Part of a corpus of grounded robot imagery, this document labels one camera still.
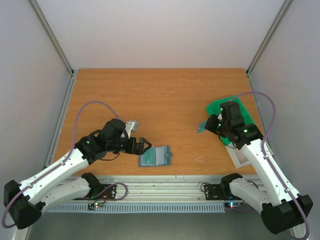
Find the teal card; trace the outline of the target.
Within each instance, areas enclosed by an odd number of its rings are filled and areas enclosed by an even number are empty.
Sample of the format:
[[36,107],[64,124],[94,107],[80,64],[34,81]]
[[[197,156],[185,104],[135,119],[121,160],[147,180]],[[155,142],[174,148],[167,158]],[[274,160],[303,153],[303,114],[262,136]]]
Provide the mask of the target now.
[[202,132],[204,132],[206,129],[205,129],[205,126],[206,126],[206,121],[200,123],[197,127],[197,134],[200,134]]

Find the blue card holder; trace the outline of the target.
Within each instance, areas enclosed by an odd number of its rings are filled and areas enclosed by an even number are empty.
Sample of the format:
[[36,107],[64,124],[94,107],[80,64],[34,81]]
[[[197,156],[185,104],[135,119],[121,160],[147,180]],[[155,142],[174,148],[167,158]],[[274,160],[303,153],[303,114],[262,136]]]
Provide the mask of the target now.
[[169,145],[151,147],[143,155],[138,157],[139,167],[163,167],[170,166],[172,152]]

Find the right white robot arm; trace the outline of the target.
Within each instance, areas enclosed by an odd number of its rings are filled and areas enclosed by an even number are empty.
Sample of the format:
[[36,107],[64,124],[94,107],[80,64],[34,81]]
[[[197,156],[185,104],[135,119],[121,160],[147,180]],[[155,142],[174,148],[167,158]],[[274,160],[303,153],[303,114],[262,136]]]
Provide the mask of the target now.
[[217,102],[205,130],[227,138],[255,169],[265,192],[244,180],[238,173],[221,178],[220,191],[226,199],[237,197],[260,213],[265,227],[279,234],[305,224],[313,207],[309,195],[301,193],[286,178],[275,162],[259,128],[246,120],[242,105],[236,101]]

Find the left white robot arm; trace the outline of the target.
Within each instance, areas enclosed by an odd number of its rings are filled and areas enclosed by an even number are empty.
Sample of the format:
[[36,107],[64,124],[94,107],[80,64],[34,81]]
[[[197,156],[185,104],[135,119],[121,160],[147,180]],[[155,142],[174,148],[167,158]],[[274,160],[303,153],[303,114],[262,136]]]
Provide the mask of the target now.
[[136,121],[123,122],[113,118],[102,129],[97,129],[78,142],[55,163],[21,182],[11,180],[4,186],[5,211],[1,224],[10,215],[13,227],[19,230],[34,224],[46,211],[75,199],[97,200],[106,193],[100,181],[91,172],[68,184],[61,184],[74,173],[95,161],[103,161],[108,153],[141,156],[151,147],[145,138],[131,136],[138,127]]

